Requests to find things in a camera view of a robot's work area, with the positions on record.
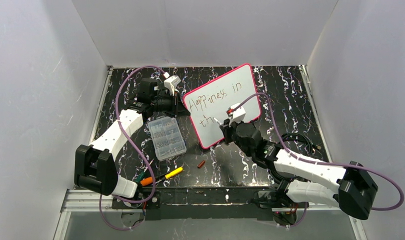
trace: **metal frame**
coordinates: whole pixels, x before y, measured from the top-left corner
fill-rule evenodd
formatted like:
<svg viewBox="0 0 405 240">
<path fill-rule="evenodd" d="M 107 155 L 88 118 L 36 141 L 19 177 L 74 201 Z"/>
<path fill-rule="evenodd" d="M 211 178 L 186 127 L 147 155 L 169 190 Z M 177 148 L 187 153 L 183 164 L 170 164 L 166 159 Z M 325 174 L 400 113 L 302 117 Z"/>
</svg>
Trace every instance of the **metal frame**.
<svg viewBox="0 0 405 240">
<path fill-rule="evenodd" d="M 312 93 L 312 86 L 309 78 L 309 74 L 307 73 L 307 65 L 300 65 L 298 66 L 302 76 L 302 82 L 304 83 L 305 89 L 308 93 L 308 101 L 311 104 L 311 108 L 313 109 L 314 118 L 316 119 L 317 128 L 319 129 L 320 137 L 322 138 L 324 150 L 326 151 L 327 158 L 330 162 L 332 162 L 332 156 L 329 152 L 328 145 L 326 144 L 325 137 L 323 135 L 323 131 L 321 128 L 321 124 L 319 122 L 318 111 L 313 100 L 313 93 Z M 362 221 L 349 216 L 349 220 L 351 222 L 352 230 L 354 231 L 355 239 L 357 240 L 367 240 L 365 229 L 363 228 Z"/>
<path fill-rule="evenodd" d="M 108 69 L 107 78 L 105 80 L 104 89 L 103 89 L 101 99 L 99 102 L 99 106 L 98 106 L 98 110 L 97 110 L 97 113 L 95 116 L 95 121 L 94 121 L 92 132 L 90 135 L 89 143 L 91 143 L 94 140 L 94 135 L 97 131 L 98 121 L 99 121 L 99 118 L 101 115 L 101 109 L 103 107 L 104 100 L 107 95 L 107 89 L 108 89 L 108 86 L 110 83 L 113 69 L 114 68 L 112 66 Z M 310 82 L 309 76 L 307 74 L 307 66 L 300 65 L 299 70 L 302 75 L 303 84 L 308 93 L 308 100 L 313 109 L 314 118 L 316 120 L 320 136 L 323 140 L 323 145 L 325 147 L 326 155 L 327 155 L 328 159 L 332 162 L 332 157 L 331 157 L 329 149 L 327 147 L 327 144 L 326 144 L 326 141 L 325 141 L 322 129 L 321 129 L 321 125 L 319 123 L 317 109 L 316 109 L 315 103 L 313 101 L 313 95 L 312 95 L 312 90 L 311 90 L 311 86 L 310 86 L 311 82 Z M 54 240 L 64 240 L 65 239 L 72 212 L 98 212 L 99 211 L 99 200 L 100 200 L 100 194 L 93 192 L 93 191 L 81 190 L 81 189 L 67 190 L 63 205 L 61 207 L 60 218 L 59 218 L 58 225 L 57 225 L 56 231 L 54 233 L 53 239 Z M 101 206 L 104 208 L 103 211 L 104 212 L 122 212 L 122 213 L 134 213 L 134 212 L 140 213 L 141 212 L 140 209 L 132 209 L 132 208 L 131 209 L 112 209 L 112 203 L 113 203 L 112 196 L 103 196 L 102 202 L 101 202 Z M 310 208 L 308 208 L 307 210 L 308 211 L 336 211 L 336 210 L 340 210 L 340 209 L 337 207 L 329 207 L 329 206 L 322 205 L 322 204 L 313 204 L 312 203 L 310 205 Z M 284 211 L 284 209 L 283 208 L 272 208 L 272 211 L 274 211 L 274 212 Z M 362 222 L 353 217 L 349 217 L 349 219 L 350 219 L 353 231 L 354 231 L 355 238 L 357 240 L 367 240 L 365 231 L 363 229 Z"/>
</svg>

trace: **plastic container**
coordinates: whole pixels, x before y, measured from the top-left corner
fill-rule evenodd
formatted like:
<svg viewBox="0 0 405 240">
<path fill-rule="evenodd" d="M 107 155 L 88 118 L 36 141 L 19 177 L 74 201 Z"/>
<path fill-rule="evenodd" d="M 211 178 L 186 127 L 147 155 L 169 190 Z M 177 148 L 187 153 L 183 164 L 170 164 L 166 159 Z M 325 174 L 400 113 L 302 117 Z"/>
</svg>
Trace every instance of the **plastic container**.
<svg viewBox="0 0 405 240">
<path fill-rule="evenodd" d="M 148 129 L 158 160 L 163 161 L 187 152 L 176 118 L 165 116 L 150 121 L 148 122 Z"/>
</svg>

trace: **black marble table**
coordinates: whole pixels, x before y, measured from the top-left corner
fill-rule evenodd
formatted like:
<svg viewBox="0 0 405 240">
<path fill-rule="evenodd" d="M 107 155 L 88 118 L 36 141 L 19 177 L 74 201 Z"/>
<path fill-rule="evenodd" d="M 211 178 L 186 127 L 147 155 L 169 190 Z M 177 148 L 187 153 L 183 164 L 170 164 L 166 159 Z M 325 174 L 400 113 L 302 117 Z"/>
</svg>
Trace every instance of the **black marble table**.
<svg viewBox="0 0 405 240">
<path fill-rule="evenodd" d="M 178 75 L 182 82 L 178 85 L 179 91 L 184 94 L 198 86 L 203 85 L 218 76 L 230 71 L 233 67 L 166 67 L 163 68 L 170 75 Z M 308 94 L 303 84 L 298 66 L 253 66 L 254 79 L 257 90 L 270 96 L 274 117 L 281 134 L 298 132 L 309 137 L 314 144 L 320 145 L 321 150 L 316 151 L 313 157 L 328 161 L 324 151 L 323 141 L 310 105 Z M 95 138 L 101 136 L 116 120 L 115 98 L 116 93 L 133 69 L 117 68 L 112 72 L 106 93 L 105 101 L 97 125 Z M 128 94 L 134 93 L 142 78 L 160 77 L 160 73 L 153 68 L 139 72 L 129 80 L 123 95 L 120 96 L 120 108 L 125 106 Z M 255 125 L 264 138 L 273 142 L 279 141 L 272 126 L 272 120 L 267 112 L 267 104 L 261 102 L 262 114 Z M 162 116 L 156 113 L 151 119 Z M 135 132 L 131 137 L 151 161 L 156 176 L 165 174 L 177 167 L 183 167 L 183 172 L 170 180 L 160 182 L 158 187 L 264 187 L 270 186 L 273 179 L 266 169 L 258 167 L 234 145 L 219 143 L 208 150 L 199 146 L 197 135 L 189 117 L 177 118 L 181 134 L 186 142 L 185 154 L 170 160 L 159 162 L 156 158 L 153 142 L 147 125 Z M 304 145 L 288 142 L 289 147 L 301 153 L 307 153 Z M 201 169 L 197 165 L 205 160 Z M 121 176 L 133 180 L 145 168 L 145 164 L 138 157 L 133 147 L 127 143 L 117 155 L 115 160 Z"/>
</svg>

